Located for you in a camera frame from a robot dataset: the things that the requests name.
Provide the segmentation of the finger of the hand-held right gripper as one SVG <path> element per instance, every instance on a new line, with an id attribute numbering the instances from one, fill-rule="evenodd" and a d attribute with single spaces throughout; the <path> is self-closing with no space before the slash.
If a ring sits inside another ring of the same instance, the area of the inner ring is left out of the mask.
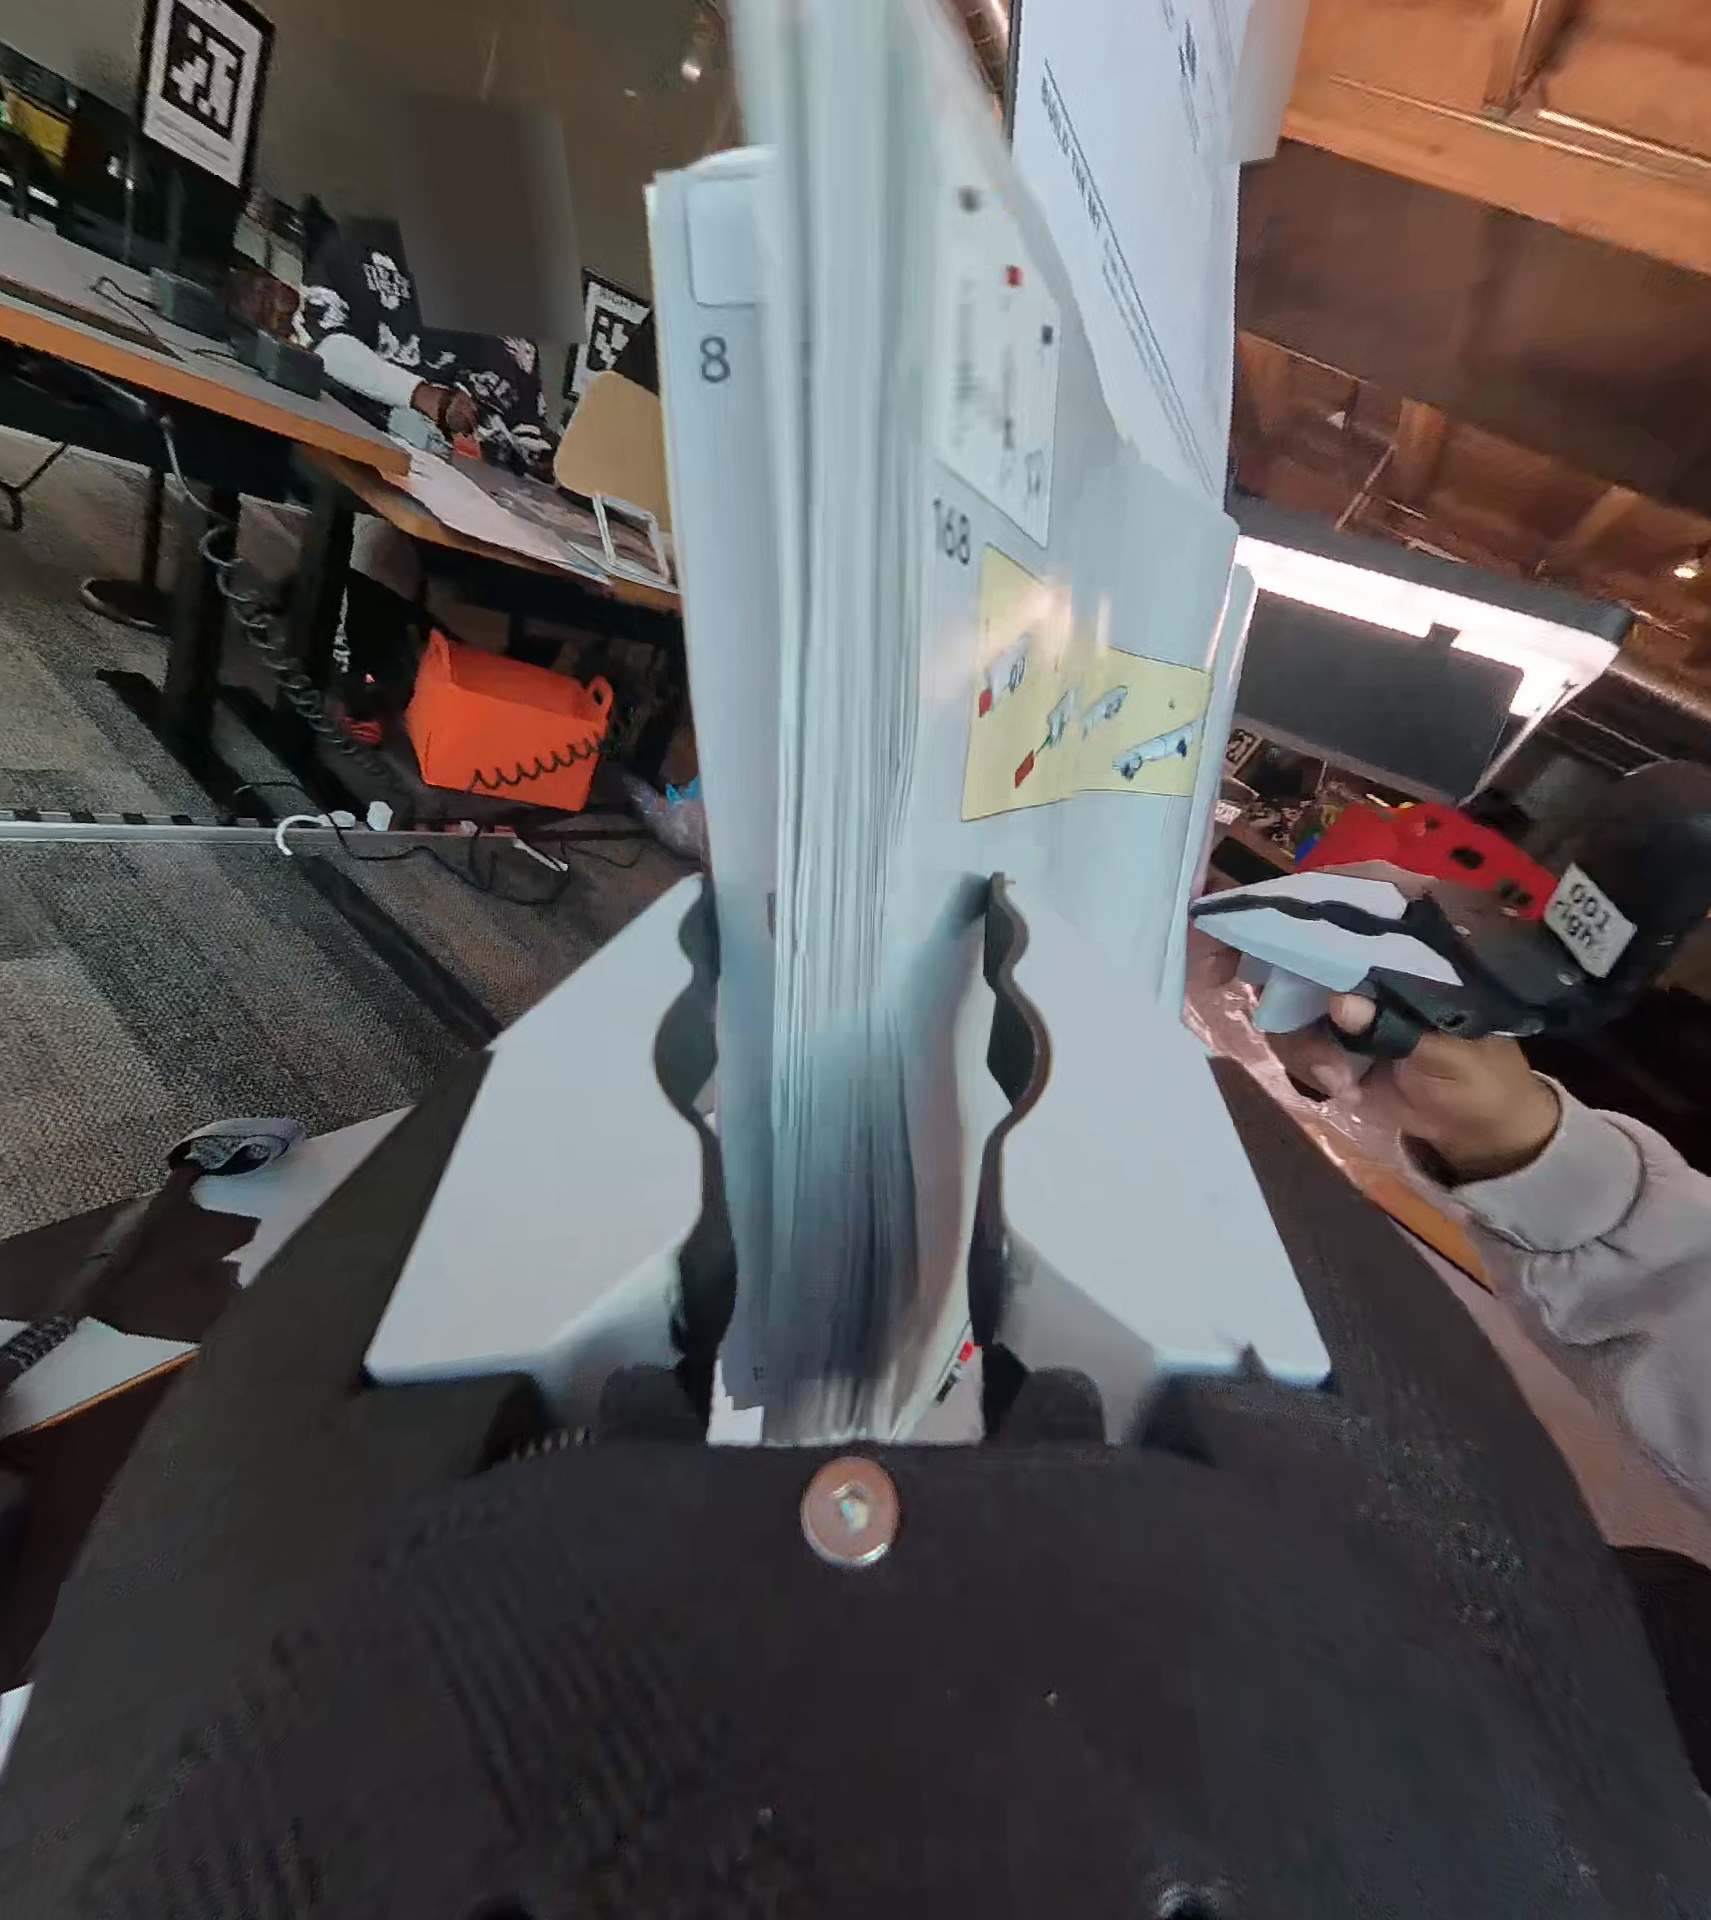
<path id="1" fill-rule="evenodd" d="M 1358 997 L 1378 977 L 1461 990 L 1461 972 L 1408 919 L 1200 917 L 1198 929 L 1244 956 L 1256 982 L 1252 1027 L 1290 1036 L 1322 1023 L 1336 997 Z"/>
<path id="2" fill-rule="evenodd" d="M 1192 905 L 1198 925 L 1256 912 L 1370 934 L 1402 925 L 1404 892 L 1380 876 L 1276 876 L 1230 887 Z"/>

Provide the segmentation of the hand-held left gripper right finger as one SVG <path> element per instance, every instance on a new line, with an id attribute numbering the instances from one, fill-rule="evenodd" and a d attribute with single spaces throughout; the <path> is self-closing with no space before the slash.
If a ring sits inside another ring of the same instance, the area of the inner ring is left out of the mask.
<path id="1" fill-rule="evenodd" d="M 988 1029 L 966 1391 L 1008 1436 L 1044 1377 L 1110 1445 L 1174 1380 L 1322 1391 L 1334 1369 L 1212 1056 L 1008 876 L 982 897 Z"/>

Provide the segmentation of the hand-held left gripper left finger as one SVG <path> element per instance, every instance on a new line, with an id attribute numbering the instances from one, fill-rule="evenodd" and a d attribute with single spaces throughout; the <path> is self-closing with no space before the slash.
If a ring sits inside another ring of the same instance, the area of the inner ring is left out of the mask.
<path id="1" fill-rule="evenodd" d="M 518 1377 L 592 1413 L 632 1366 L 700 1409 L 736 1302 L 716 1133 L 720 940 L 690 876 L 488 1048 L 364 1369 Z"/>

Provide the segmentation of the building instruction booklet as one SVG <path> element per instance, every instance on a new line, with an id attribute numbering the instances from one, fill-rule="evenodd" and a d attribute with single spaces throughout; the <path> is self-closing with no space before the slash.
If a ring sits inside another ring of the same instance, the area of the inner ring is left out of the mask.
<path id="1" fill-rule="evenodd" d="M 736 1255 L 710 1436 L 966 1441 L 988 878 L 1186 1023 L 1254 603 L 1250 7 L 1020 5 L 1012 108 L 950 5 L 724 10 L 748 140 L 648 193 Z"/>

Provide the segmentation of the person's right forearm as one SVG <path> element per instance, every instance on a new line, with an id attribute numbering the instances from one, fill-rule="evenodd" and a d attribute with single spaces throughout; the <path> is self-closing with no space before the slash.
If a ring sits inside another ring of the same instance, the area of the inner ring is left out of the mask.
<path id="1" fill-rule="evenodd" d="M 1585 1397 L 1711 1516 L 1711 1177 L 1557 1083 L 1539 1155 L 1451 1179 L 1493 1291 Z"/>

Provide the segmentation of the person's right hand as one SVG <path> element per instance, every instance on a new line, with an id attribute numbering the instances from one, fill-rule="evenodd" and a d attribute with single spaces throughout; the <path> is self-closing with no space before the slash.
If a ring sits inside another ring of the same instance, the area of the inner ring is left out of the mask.
<path id="1" fill-rule="evenodd" d="M 1364 1058 L 1346 1042 L 1366 1038 L 1376 1016 L 1372 1000 L 1336 997 L 1328 1023 L 1338 1044 L 1318 1072 L 1396 1138 L 1423 1180 L 1465 1188 L 1539 1160 L 1561 1124 L 1561 1100 L 1513 1040 L 1427 1031 L 1396 1061 Z"/>

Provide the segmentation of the red paper bag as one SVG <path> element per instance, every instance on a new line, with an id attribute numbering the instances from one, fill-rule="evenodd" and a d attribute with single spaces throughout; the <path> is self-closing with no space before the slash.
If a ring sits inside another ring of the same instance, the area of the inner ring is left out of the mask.
<path id="1" fill-rule="evenodd" d="M 1557 876 L 1511 839 L 1457 808 L 1425 801 L 1348 804 L 1296 857 L 1298 872 L 1368 865 L 1493 897 L 1523 920 L 1539 920 L 1557 889 Z"/>

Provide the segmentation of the dark hanging acoustic panel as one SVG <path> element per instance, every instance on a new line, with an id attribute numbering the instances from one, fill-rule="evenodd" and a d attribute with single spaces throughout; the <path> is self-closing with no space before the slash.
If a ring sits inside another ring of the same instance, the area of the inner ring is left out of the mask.
<path id="1" fill-rule="evenodd" d="M 1408 636 L 1262 590 L 1236 720 L 1296 755 L 1457 804 L 1505 741 L 1521 681 L 1449 630 Z"/>

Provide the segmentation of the long ceiling light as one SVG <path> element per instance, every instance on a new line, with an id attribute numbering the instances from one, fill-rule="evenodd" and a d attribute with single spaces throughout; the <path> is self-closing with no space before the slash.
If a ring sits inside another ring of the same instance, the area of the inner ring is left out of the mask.
<path id="1" fill-rule="evenodd" d="M 1238 538 L 1238 564 L 1264 595 L 1421 640 L 1435 629 L 1455 648 L 1519 674 L 1509 716 L 1539 723 L 1587 689 L 1621 642 L 1579 627 L 1571 614 L 1521 612 L 1465 588 L 1429 586 L 1378 566 L 1330 558 L 1252 534 Z"/>

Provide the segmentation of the orange plastic crate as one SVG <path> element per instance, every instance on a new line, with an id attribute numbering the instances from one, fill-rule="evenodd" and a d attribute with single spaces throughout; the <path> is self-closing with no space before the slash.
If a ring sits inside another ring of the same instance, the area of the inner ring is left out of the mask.
<path id="1" fill-rule="evenodd" d="M 404 726 L 424 787 L 564 815 L 586 811 L 614 689 L 430 635 Z"/>

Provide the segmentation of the wooden-edged table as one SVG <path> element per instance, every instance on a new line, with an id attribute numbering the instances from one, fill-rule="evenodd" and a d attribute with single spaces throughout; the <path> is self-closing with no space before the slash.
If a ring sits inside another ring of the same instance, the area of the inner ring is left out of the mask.
<path id="1" fill-rule="evenodd" d="M 374 516 L 432 550 L 572 580 L 634 608 L 682 612 L 682 596 L 668 572 L 644 568 L 616 549 L 612 506 L 582 514 L 558 498 L 562 513 L 542 516 L 520 510 L 522 504 L 548 506 L 542 491 L 498 498 L 478 483 L 462 481 L 468 492 L 454 492 L 454 483 L 432 483 L 432 496 L 422 498 L 376 469 L 324 448 L 310 448 L 306 462 L 318 478 L 348 492 L 356 514 Z"/>
<path id="2" fill-rule="evenodd" d="M 192 334 L 148 315 L 122 291 L 110 260 L 4 209 L 0 339 L 370 469 L 388 483 L 410 473 L 410 448 L 334 396 L 300 396 L 228 356 L 196 351 Z"/>

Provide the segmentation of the black and white marker sign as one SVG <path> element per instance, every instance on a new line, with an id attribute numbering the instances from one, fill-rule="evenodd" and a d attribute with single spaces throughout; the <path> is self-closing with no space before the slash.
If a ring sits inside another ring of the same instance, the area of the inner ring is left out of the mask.
<path id="1" fill-rule="evenodd" d="M 244 195 L 254 176 L 276 47 L 246 3 L 148 3 L 138 130 L 176 160 Z"/>
<path id="2" fill-rule="evenodd" d="M 602 372 L 634 360 L 654 342 L 654 309 L 646 297 L 588 269 L 580 274 L 580 288 L 580 340 L 570 344 L 564 372 L 564 401 L 570 410 Z"/>

